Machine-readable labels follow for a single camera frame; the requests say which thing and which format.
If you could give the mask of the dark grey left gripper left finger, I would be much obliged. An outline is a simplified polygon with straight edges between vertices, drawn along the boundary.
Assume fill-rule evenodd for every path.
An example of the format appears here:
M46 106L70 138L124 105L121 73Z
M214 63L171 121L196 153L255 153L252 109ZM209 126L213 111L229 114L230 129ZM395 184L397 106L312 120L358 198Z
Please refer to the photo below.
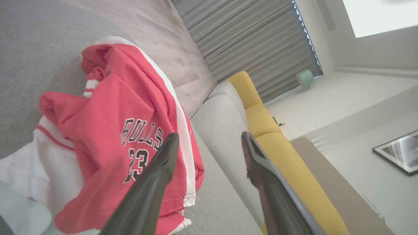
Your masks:
M179 134L168 135L100 235L155 235L163 195L174 176Z

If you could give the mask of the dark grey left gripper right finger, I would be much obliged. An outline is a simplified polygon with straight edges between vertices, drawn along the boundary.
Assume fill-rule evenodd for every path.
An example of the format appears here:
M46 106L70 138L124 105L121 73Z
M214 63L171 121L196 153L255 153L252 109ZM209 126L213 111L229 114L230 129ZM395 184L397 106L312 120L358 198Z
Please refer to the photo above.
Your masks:
M259 191L268 235L326 235L250 132L241 135L247 177Z

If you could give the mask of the red t-shirt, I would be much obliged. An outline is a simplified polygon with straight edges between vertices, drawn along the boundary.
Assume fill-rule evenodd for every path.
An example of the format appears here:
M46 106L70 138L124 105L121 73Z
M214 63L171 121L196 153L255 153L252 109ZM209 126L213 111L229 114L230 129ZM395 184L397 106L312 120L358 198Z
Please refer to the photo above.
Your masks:
M85 182L54 217L57 229L102 229L163 141L178 133L174 176L157 210L156 235L181 231L191 224L184 210L195 204L204 166L173 85L145 52L118 36L87 47L82 56L85 96L47 92L40 100L42 113L74 144Z

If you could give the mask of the yellow sofa backrest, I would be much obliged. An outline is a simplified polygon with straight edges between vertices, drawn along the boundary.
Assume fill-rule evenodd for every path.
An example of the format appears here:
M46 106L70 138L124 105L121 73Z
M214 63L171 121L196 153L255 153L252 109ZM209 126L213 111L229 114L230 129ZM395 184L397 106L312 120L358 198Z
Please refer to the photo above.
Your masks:
M325 235L349 235L335 206L264 106L249 74L241 71L227 81L239 94L245 109L248 130L260 150L283 175Z

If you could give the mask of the mint green round lamp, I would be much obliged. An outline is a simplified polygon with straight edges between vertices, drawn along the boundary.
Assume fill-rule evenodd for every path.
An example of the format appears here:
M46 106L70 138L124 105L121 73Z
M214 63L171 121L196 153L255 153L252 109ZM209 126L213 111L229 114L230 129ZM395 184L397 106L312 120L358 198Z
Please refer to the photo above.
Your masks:
M301 87L310 87L315 83L315 78L309 69L304 69L296 74L297 82Z

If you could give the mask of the black framed picture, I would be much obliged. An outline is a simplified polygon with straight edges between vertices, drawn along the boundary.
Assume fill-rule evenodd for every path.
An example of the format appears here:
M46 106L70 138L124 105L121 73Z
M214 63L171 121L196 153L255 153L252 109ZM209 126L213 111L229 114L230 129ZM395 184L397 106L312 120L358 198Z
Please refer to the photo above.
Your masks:
M418 130L376 146L372 152L410 177L418 174Z

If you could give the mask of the grey pleated curtain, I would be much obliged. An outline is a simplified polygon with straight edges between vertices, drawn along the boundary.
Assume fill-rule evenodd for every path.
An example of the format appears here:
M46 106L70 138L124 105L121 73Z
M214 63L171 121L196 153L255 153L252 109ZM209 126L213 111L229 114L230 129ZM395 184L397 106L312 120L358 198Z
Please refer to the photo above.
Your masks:
M172 0L217 82L245 71L263 102L323 74L295 0Z

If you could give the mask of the wide grey sofa seat cushion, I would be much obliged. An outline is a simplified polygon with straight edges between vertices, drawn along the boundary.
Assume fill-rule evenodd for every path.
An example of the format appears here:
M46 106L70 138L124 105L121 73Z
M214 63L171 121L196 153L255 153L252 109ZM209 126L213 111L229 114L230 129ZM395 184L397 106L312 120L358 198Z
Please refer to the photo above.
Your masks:
M206 62L170 0L0 0L0 159L32 140L43 92L82 94L82 50L118 35L149 55L168 76L187 116L215 87ZM262 235L219 165L196 133L209 167L192 225L176 235ZM0 235L57 234L46 208L0 183Z

